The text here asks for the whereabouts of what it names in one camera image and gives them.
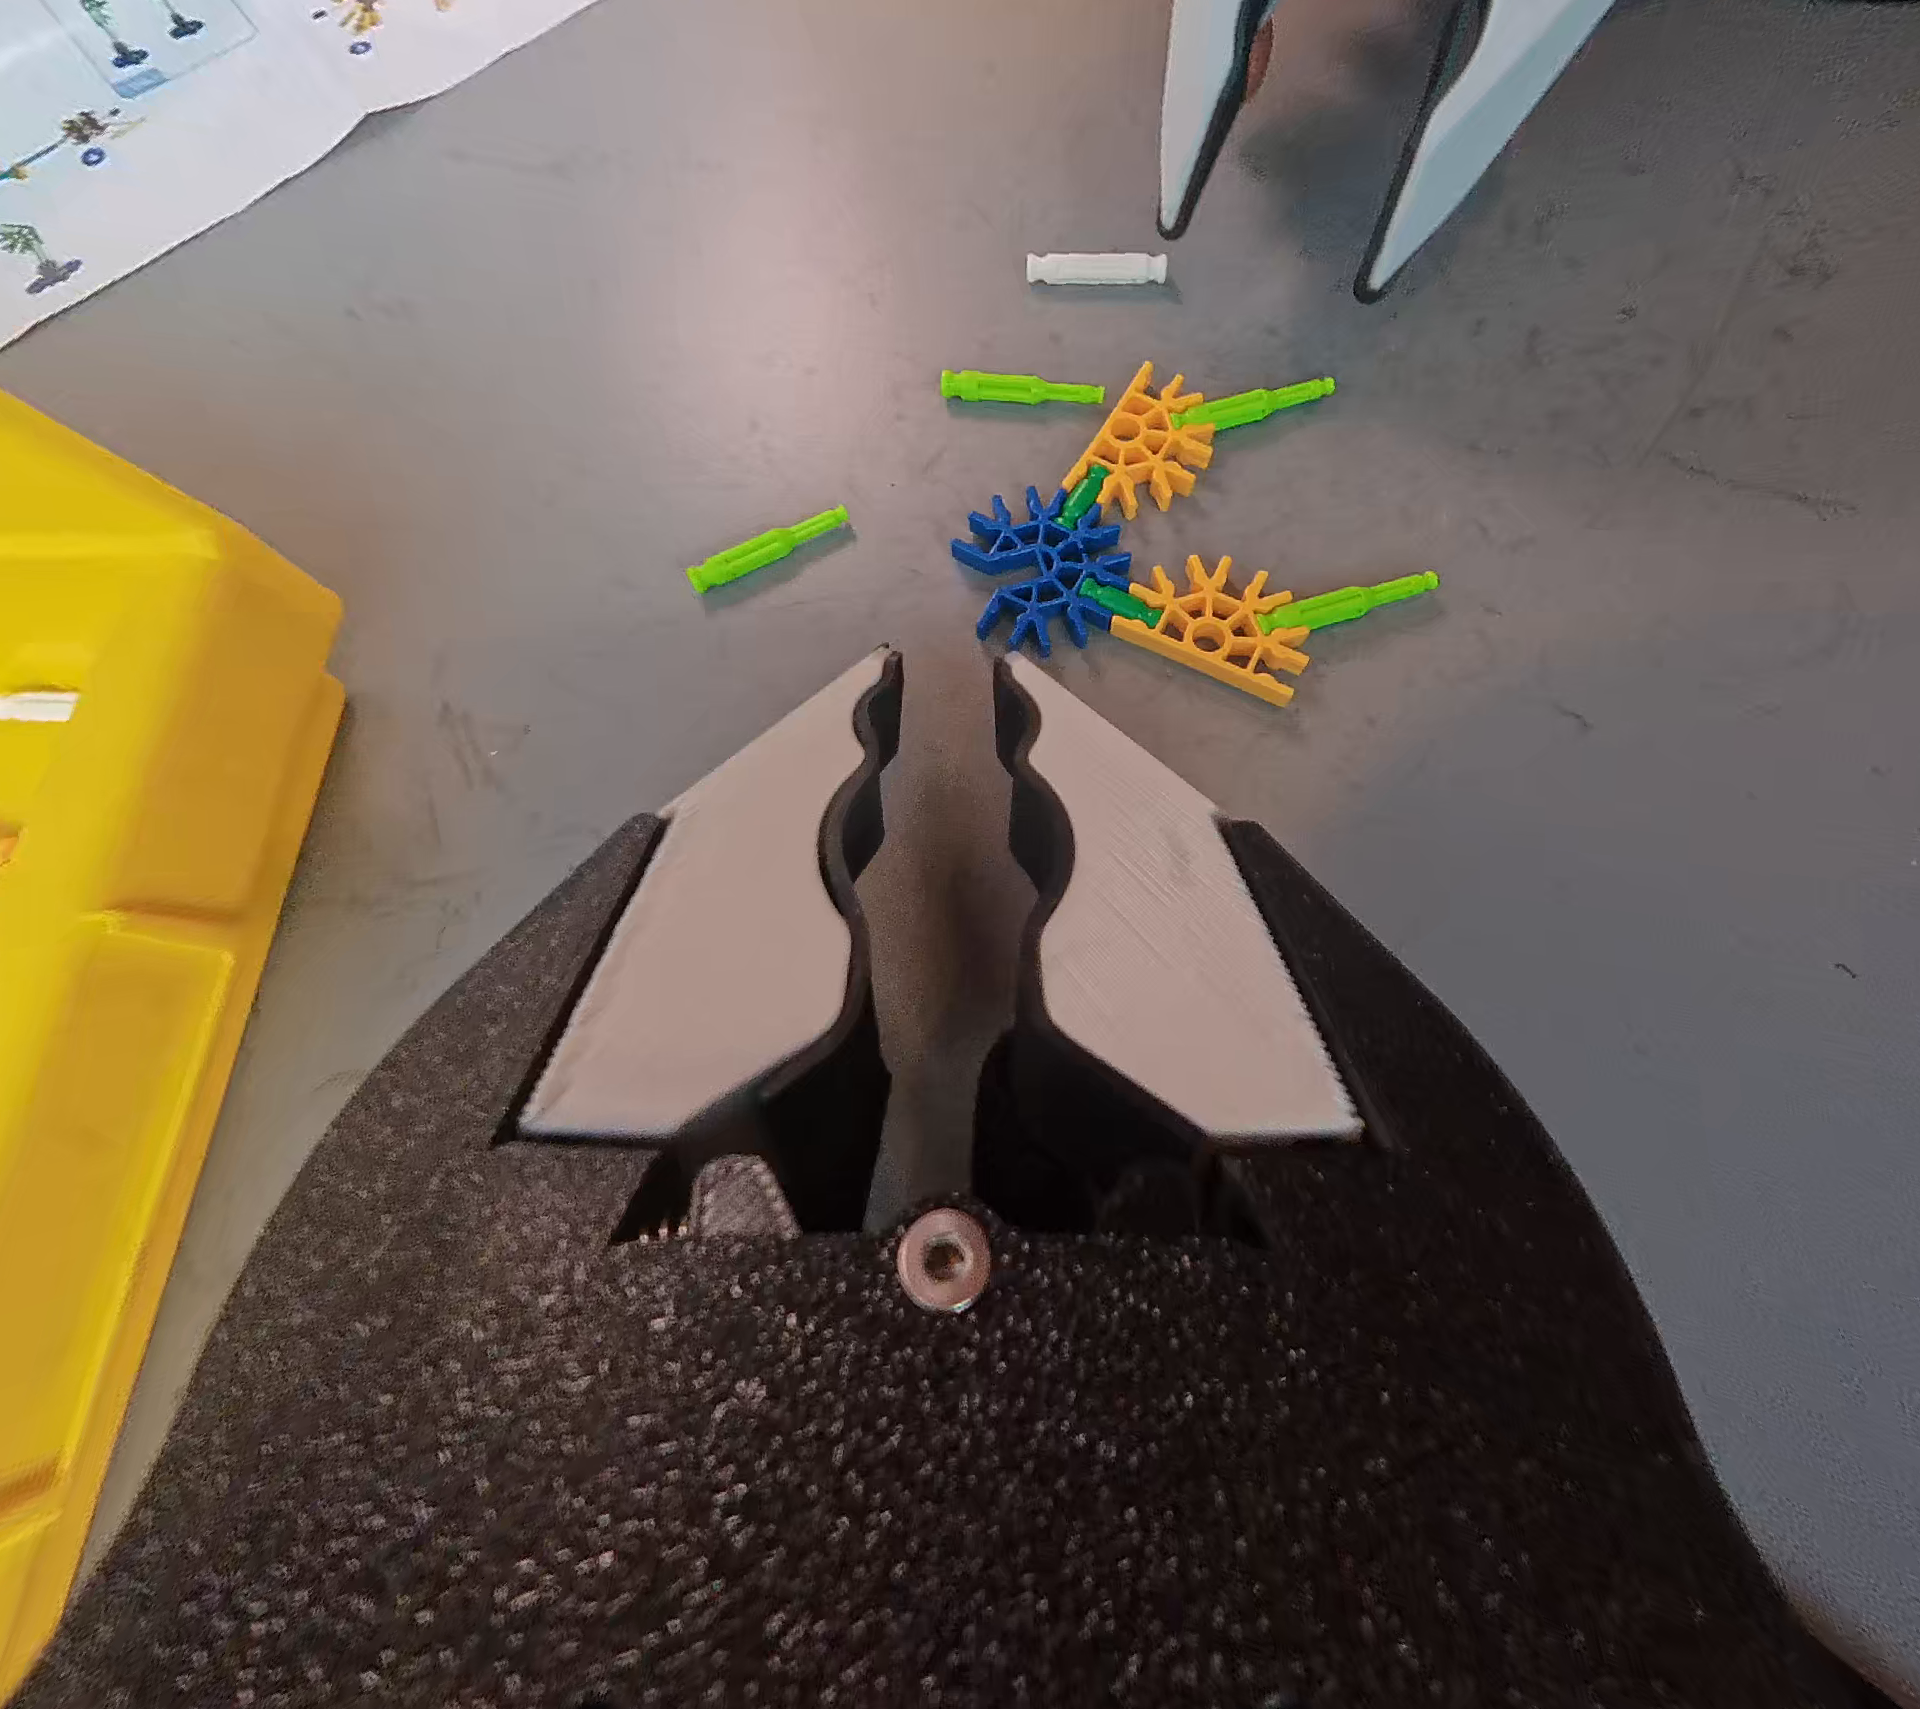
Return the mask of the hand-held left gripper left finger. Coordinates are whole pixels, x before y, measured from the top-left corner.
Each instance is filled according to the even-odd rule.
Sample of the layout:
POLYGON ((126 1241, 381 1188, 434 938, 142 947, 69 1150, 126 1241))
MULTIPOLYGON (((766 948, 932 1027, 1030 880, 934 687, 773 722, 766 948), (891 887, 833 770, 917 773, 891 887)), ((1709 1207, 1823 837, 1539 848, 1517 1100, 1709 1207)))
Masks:
POLYGON ((892 1079, 854 882, 901 696, 881 646, 648 823, 525 1087, 529 1139, 652 1150, 619 1236, 686 1220, 729 1157, 766 1165, 798 1231, 863 1227, 892 1079))

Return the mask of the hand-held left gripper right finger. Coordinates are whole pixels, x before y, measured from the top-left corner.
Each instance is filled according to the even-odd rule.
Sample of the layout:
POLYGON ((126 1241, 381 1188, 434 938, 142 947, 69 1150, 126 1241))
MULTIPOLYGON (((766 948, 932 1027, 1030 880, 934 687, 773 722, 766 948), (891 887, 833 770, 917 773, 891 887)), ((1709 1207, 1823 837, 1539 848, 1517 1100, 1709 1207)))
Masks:
POLYGON ((1265 1236, 1239 1150, 1364 1122, 1212 801, 1021 655, 994 666, 1037 903, 973 1192, 1048 1233, 1265 1236))

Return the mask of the orange fan connector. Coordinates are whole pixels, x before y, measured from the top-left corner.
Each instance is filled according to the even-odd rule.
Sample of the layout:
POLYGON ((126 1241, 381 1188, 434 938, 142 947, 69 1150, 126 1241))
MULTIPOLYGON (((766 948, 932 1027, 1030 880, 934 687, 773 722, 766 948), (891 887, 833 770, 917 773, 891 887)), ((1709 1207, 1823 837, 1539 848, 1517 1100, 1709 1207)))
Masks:
POLYGON ((1212 421, 1183 426, 1189 409, 1205 395, 1191 391, 1183 374, 1165 383, 1154 380, 1154 363, 1144 359, 1101 429, 1080 458, 1062 476, 1062 489, 1077 489, 1093 467, 1102 467, 1098 503, 1109 514, 1135 519, 1151 502, 1168 510, 1177 496, 1193 493, 1199 476, 1215 458, 1212 421))
POLYGON ((1113 614, 1111 635, 1221 686, 1285 708, 1309 667, 1309 628, 1290 612, 1292 591, 1270 589, 1269 573, 1243 573, 1231 555, 1189 553, 1183 577, 1154 563, 1128 585, 1138 612, 1113 614))

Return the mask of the grey desk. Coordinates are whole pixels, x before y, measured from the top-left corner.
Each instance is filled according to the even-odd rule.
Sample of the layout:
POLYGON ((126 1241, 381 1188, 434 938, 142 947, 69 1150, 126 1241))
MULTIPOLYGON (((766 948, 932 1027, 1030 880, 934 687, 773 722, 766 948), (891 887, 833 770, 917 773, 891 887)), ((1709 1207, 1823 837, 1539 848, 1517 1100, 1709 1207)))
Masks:
POLYGON ((949 540, 1082 445, 943 366, 1339 394, 1141 566, 1434 568, 1285 709, 1059 675, 1263 820, 1605 1211, 1719 1472, 1916 1696, 1916 8, 1618 0, 1388 300, 1352 277, 1453 0, 1285 0, 1170 298, 1168 0, 603 0, 4 352, 4 388, 344 600, 349 717, 87 1560, 252 1242, 394 1041, 624 818, 888 639, 860 889, 885 1209, 967 1172, 1030 894, 949 540), (684 568, 843 502, 708 593, 684 568))

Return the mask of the white rod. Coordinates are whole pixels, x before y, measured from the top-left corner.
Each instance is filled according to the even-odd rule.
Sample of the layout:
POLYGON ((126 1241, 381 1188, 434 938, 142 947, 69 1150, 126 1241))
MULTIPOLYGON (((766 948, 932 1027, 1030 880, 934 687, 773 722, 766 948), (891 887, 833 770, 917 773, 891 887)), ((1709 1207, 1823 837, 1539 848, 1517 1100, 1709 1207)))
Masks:
POLYGON ((1178 283, 1165 251, 1027 251, 1023 274, 1047 300, 1170 298, 1178 283))

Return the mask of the yellow plastic bin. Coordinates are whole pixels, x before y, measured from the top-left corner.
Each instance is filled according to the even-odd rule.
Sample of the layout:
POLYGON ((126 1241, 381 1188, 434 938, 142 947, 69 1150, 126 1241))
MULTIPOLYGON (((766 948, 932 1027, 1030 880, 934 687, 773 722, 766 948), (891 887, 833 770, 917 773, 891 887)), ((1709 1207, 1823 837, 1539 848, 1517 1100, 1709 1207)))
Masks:
POLYGON ((79 1574, 344 709, 342 602, 2 400, 2 1688, 79 1574))

